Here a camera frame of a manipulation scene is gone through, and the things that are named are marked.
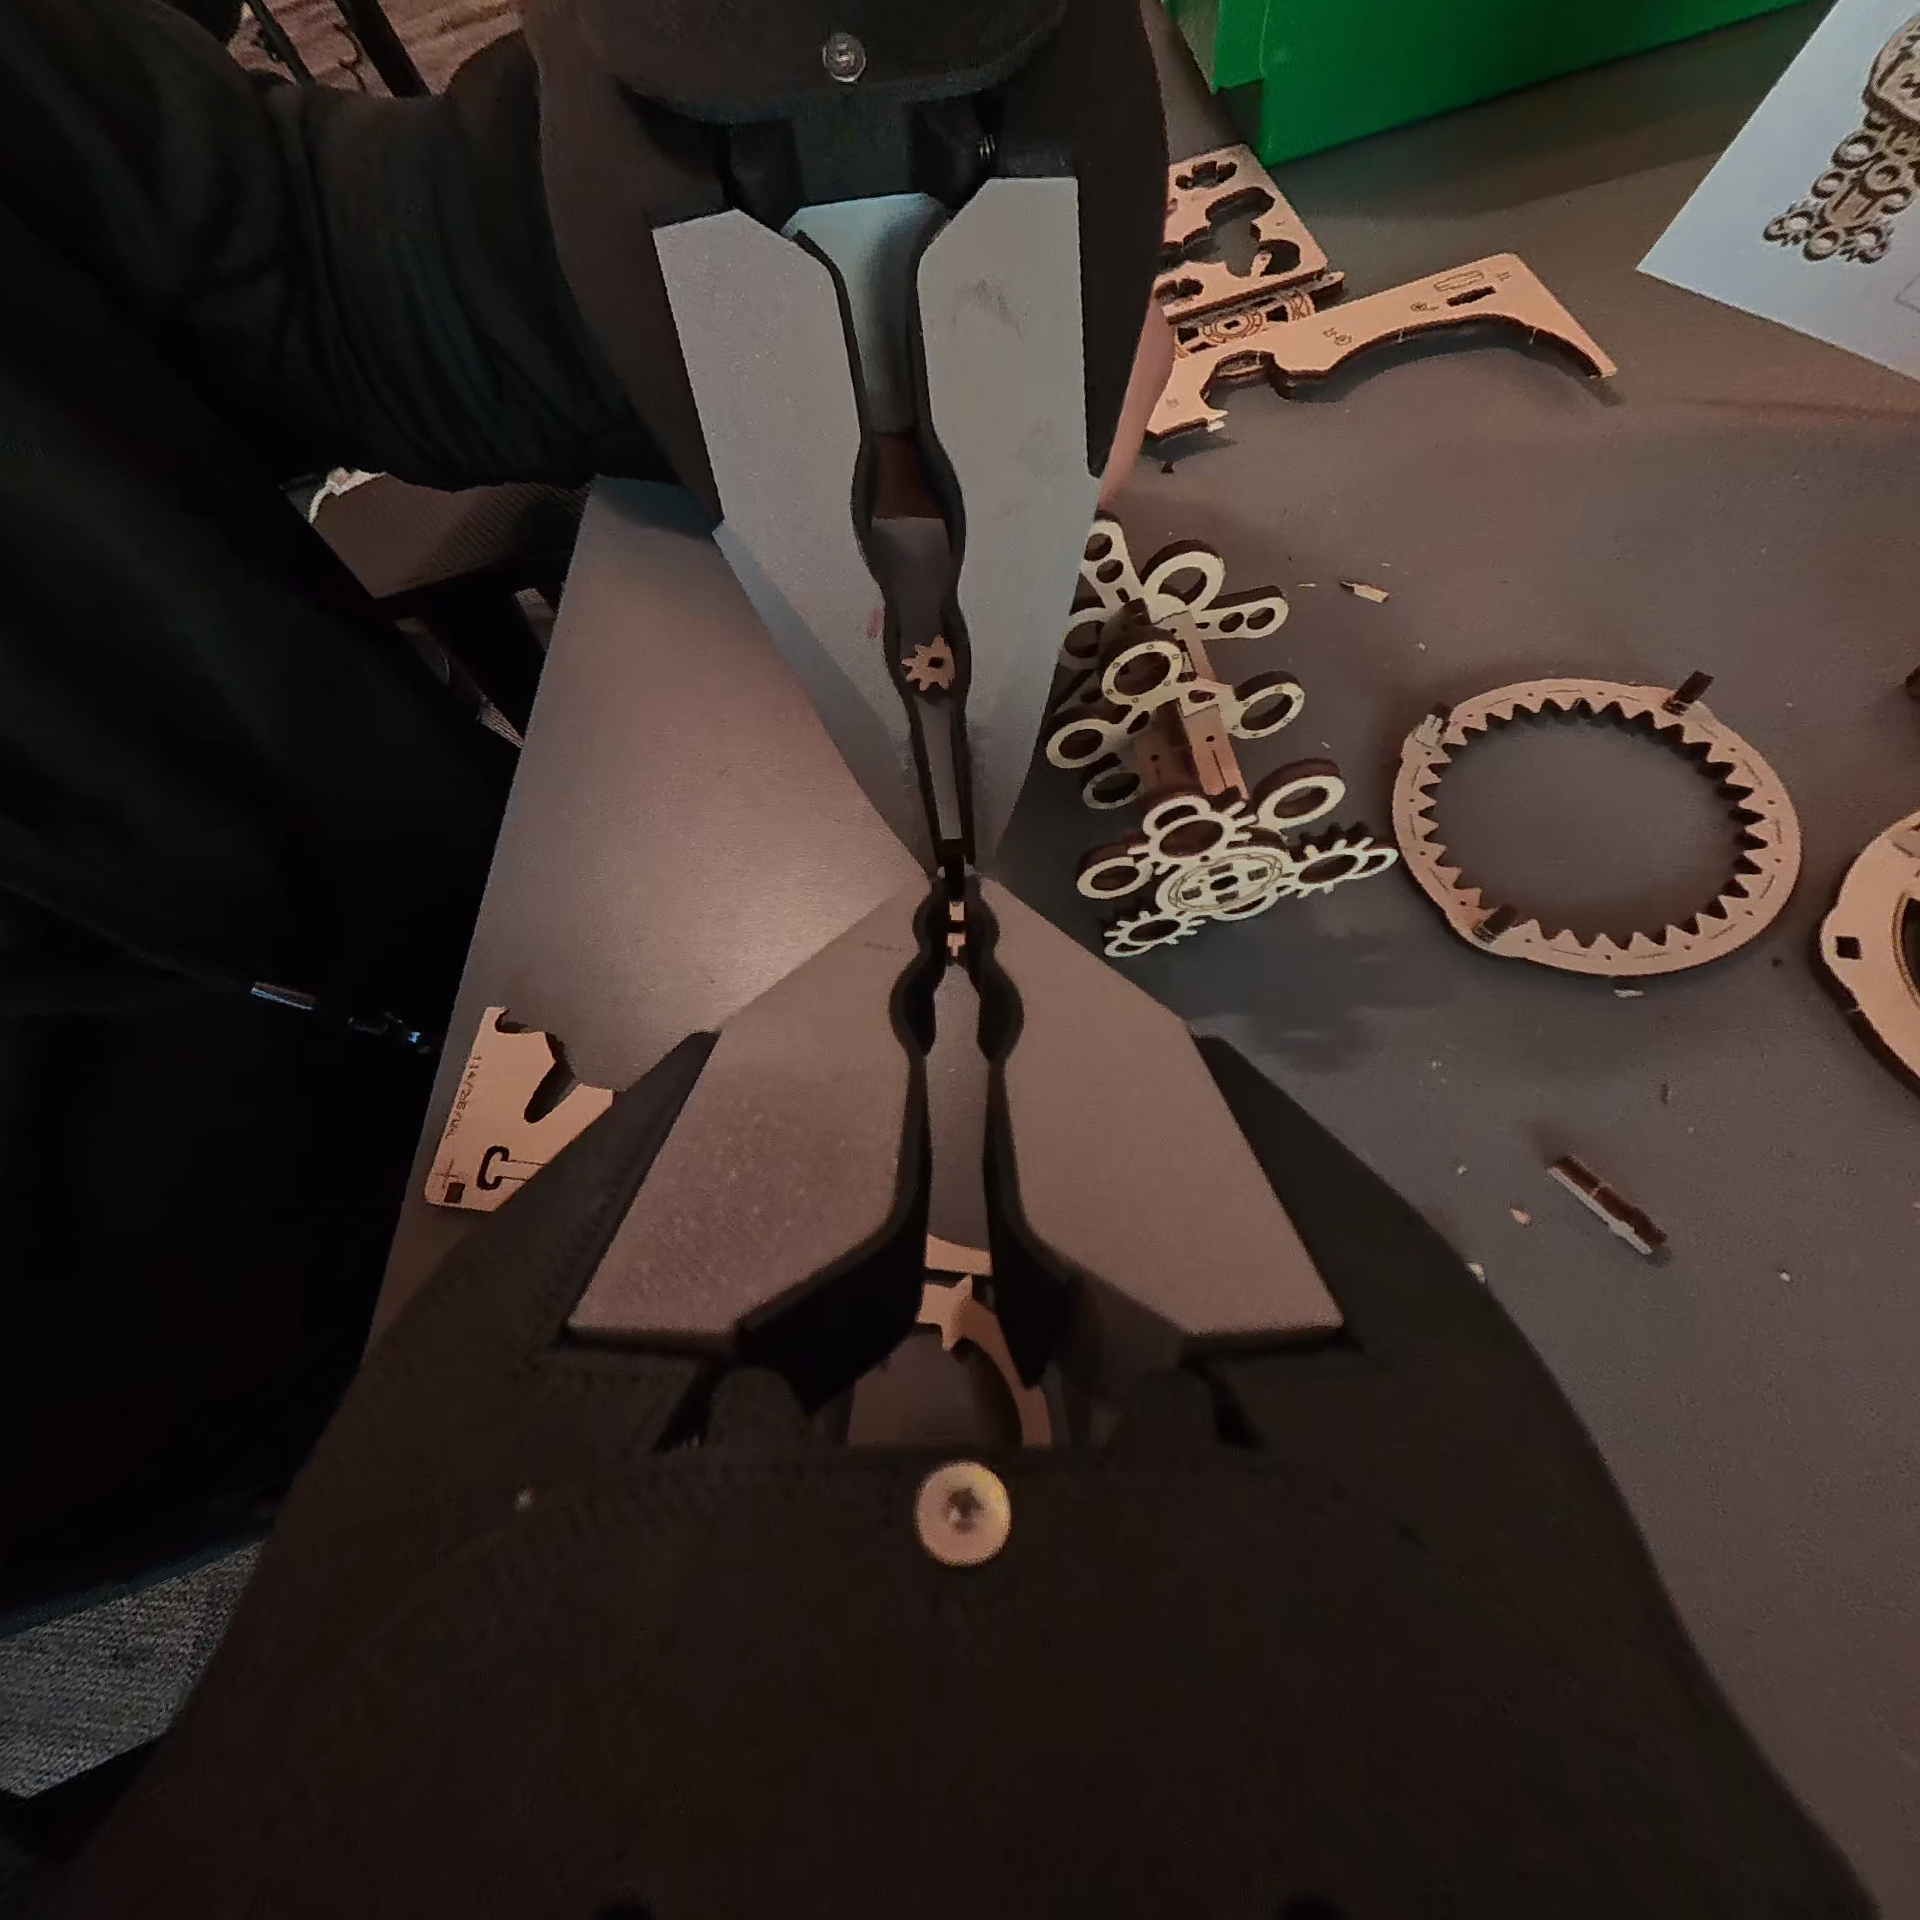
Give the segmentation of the curved wooden offcut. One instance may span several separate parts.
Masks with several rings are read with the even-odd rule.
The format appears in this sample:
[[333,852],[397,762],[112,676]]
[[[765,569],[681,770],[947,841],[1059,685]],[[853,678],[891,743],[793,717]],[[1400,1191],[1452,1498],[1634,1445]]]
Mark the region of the curved wooden offcut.
[[1052,1445],[1052,1415],[1040,1387],[1022,1380],[999,1327],[992,1292],[992,1254],[941,1236],[924,1237],[924,1303],[915,1325],[937,1331],[943,1352],[977,1350],[994,1370],[1018,1417],[1022,1447]]

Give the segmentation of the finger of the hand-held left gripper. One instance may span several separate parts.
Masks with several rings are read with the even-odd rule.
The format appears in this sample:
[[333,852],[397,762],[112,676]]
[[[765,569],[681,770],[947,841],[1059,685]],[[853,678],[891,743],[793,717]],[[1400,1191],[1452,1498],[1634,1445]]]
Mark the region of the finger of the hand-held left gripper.
[[973,848],[995,848],[1040,734],[1098,478],[1089,465],[1080,195],[988,180],[915,266],[924,425],[956,502]]
[[717,541],[853,781],[921,863],[937,852],[919,698],[900,663],[937,635],[934,523],[874,526],[846,304],[827,261],[722,212],[655,233]]

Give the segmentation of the person's black jacket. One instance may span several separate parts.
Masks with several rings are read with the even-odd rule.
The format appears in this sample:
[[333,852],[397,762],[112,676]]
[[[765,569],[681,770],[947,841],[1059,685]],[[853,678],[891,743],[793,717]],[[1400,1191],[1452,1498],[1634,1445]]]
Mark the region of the person's black jacket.
[[4,1610],[324,1426],[507,770],[273,487],[5,431]]

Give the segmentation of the round spoked wooden wheel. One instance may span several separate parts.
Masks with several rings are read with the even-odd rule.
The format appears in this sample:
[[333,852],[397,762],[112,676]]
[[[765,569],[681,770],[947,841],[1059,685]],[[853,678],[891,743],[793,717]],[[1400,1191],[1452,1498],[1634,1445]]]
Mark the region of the round spoked wooden wheel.
[[1248,341],[1315,317],[1317,304],[1306,291],[1263,294],[1188,315],[1173,328],[1175,347],[1181,360],[1233,360],[1252,352]]

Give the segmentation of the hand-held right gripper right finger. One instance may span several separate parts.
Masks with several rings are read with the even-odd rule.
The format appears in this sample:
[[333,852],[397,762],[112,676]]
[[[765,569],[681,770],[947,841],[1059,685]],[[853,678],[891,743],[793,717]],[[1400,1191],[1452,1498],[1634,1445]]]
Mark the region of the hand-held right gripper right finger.
[[1059,1443],[1151,1374],[1342,1331],[1188,1028],[995,882],[965,895],[960,1243]]

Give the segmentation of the long wooden frame offcut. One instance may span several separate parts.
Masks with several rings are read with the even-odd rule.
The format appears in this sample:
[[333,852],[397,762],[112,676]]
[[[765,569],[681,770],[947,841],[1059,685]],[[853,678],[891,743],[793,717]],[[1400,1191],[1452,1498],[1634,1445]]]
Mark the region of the long wooden frame offcut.
[[1334,377],[1375,349],[1426,343],[1445,332],[1493,326],[1531,343],[1562,349],[1594,378],[1613,378],[1617,364],[1519,255],[1497,253],[1405,283],[1355,302],[1338,302],[1308,322],[1248,341],[1233,360],[1179,360],[1143,425],[1153,442],[1213,435],[1227,414],[1220,390],[1259,380],[1287,392]]

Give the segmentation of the white instruction sheet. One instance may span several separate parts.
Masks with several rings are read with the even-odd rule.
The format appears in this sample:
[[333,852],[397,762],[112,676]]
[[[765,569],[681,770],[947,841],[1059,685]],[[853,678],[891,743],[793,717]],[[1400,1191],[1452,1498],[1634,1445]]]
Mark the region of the white instruction sheet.
[[1918,6],[1839,2],[1641,272],[1918,377]]

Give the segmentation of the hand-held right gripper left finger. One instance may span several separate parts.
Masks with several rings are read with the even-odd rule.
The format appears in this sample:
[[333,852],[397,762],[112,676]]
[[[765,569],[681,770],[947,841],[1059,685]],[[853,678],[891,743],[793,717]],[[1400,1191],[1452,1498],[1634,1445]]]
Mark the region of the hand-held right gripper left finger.
[[904,889],[726,1022],[573,1337],[769,1370],[816,1410],[909,1333],[949,904]]

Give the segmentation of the round wooden housing part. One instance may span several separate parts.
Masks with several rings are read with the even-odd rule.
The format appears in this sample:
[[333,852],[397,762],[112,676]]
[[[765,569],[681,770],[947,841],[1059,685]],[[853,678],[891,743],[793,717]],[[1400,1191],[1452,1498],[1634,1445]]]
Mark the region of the round wooden housing part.
[[1918,1084],[1918,979],[1907,927],[1918,912],[1918,813],[1890,824],[1847,869],[1817,931],[1817,957],[1854,1032]]

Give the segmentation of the person's left forearm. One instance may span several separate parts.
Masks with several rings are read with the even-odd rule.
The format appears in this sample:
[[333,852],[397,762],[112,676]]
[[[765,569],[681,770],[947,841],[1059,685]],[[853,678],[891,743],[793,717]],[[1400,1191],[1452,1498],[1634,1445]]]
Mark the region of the person's left forearm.
[[4,204],[206,377],[284,476],[666,483],[565,281],[541,85],[271,83],[166,4],[4,4]]

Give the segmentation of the wooden sheet offcut with cutouts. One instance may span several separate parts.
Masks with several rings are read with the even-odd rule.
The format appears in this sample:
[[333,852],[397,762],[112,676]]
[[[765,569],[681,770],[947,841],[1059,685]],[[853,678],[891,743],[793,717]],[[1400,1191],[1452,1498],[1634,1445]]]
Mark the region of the wooden sheet offcut with cutouts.
[[447,1211],[492,1213],[612,1106],[578,1082],[552,1035],[488,1007],[425,1181]]

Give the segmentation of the wooden sheet with rounded cutouts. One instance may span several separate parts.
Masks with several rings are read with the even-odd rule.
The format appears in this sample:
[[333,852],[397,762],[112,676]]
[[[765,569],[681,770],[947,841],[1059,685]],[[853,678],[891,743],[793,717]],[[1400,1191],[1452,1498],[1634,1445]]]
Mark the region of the wooden sheet with rounded cutouts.
[[1291,291],[1312,294],[1321,311],[1343,296],[1345,276],[1254,152],[1227,146],[1175,161],[1154,289],[1175,352],[1173,328],[1188,315]]

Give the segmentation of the small wooden stick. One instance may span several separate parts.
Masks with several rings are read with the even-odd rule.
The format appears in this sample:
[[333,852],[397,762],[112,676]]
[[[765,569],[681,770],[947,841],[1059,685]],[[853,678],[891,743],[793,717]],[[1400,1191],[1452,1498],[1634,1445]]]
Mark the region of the small wooden stick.
[[1572,1155],[1564,1155],[1549,1163],[1546,1172],[1557,1187],[1568,1193],[1635,1254],[1641,1258],[1663,1256],[1667,1234],[1660,1226],[1589,1164]]

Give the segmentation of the green box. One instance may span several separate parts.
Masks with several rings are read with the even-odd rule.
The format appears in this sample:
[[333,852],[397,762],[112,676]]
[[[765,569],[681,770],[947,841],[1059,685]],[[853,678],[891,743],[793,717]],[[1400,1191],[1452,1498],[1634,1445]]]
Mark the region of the green box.
[[1263,161],[1705,36],[1776,2],[1179,2],[1166,14]]

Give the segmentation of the wooden model gear assembly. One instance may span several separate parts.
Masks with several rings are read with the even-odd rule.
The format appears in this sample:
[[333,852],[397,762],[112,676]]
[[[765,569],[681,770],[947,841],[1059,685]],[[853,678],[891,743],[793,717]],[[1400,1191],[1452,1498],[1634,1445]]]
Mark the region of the wooden model gear assembly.
[[1377,880],[1392,841],[1336,813],[1347,783],[1330,758],[1250,777],[1241,749],[1302,719],[1306,689],[1284,669],[1233,678],[1220,646],[1274,637],[1280,588],[1227,588],[1224,556],[1171,541],[1138,562],[1117,517],[1089,530],[1059,667],[1065,691],[1042,732],[1046,762],[1125,831],[1091,848],[1074,891],[1108,912],[1100,947],[1138,962],[1220,925]]

